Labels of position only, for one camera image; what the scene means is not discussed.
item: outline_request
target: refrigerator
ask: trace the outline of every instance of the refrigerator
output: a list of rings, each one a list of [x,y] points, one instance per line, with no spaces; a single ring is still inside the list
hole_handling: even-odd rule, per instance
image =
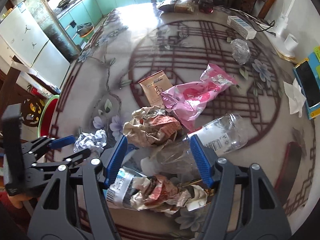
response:
[[[0,36],[25,66],[61,87],[70,63],[45,35],[24,2],[0,23]]]

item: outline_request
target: tabletop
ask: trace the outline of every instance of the tabletop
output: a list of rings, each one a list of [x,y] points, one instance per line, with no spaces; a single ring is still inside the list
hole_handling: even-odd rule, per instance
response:
[[[292,84],[293,65],[276,55],[263,33],[246,41],[251,58],[240,71],[228,41],[243,38],[227,25],[229,15],[236,13],[224,8],[215,8],[212,14],[197,10],[194,14],[163,13],[151,3],[115,9],[73,66],[52,119],[50,136],[77,136],[80,130],[94,133],[98,130],[94,117],[102,115],[108,147],[112,147],[120,130],[111,130],[110,124],[121,127],[134,110],[149,106],[139,80],[163,70],[173,85],[198,81],[208,63],[217,64],[234,76],[238,86],[209,102],[196,125],[226,113],[239,113],[244,118],[249,141],[226,158],[245,167],[259,163],[290,221],[290,215],[308,199],[312,183],[314,123],[308,120],[305,109],[301,118],[289,114],[283,81]],[[252,63],[263,64],[271,73],[270,82]],[[72,152],[71,146],[65,147],[51,158],[60,161]],[[239,204],[238,193],[234,203]],[[191,239],[195,237],[191,225],[201,223],[197,213],[186,222],[189,227],[180,231],[180,224],[175,222],[179,214],[167,217],[126,209],[111,209],[111,213],[121,236],[128,239],[182,238],[181,232],[183,238]],[[232,213],[230,229],[236,218]]]

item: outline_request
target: cardboard box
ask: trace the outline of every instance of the cardboard box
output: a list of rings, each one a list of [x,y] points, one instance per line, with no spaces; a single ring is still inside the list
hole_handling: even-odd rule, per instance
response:
[[[139,84],[147,96],[151,106],[159,106],[164,108],[160,94],[161,92],[171,88],[172,84],[163,71],[159,71],[152,76],[139,81]]]
[[[238,16],[228,16],[227,24],[246,40],[252,40],[256,37],[257,31]]]

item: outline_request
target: silver screw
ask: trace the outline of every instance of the silver screw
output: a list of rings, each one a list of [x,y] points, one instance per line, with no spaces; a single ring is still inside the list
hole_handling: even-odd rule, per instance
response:
[[[99,163],[100,163],[100,160],[97,158],[91,160],[92,165],[98,165]]]
[[[64,164],[62,164],[62,165],[60,165],[60,166],[58,167],[58,170],[59,170],[59,171],[64,171],[66,168],[67,168],[67,166],[64,165]]]
[[[227,163],[227,159],[223,158],[223,157],[220,157],[220,158],[218,158],[217,162],[220,163],[220,164],[225,164],[225,163]]]
[[[260,169],[260,165],[259,164],[257,164],[257,163],[254,163],[254,164],[252,164],[251,165],[251,168],[253,168],[254,170],[259,170]]]

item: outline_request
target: white tissue paper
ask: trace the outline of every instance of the white tissue paper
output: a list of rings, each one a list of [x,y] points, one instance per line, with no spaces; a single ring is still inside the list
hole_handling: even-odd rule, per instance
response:
[[[299,117],[302,117],[302,107],[306,101],[305,96],[301,93],[301,87],[297,79],[294,79],[293,84],[290,85],[283,82],[284,92],[289,98],[290,114],[299,112]]]

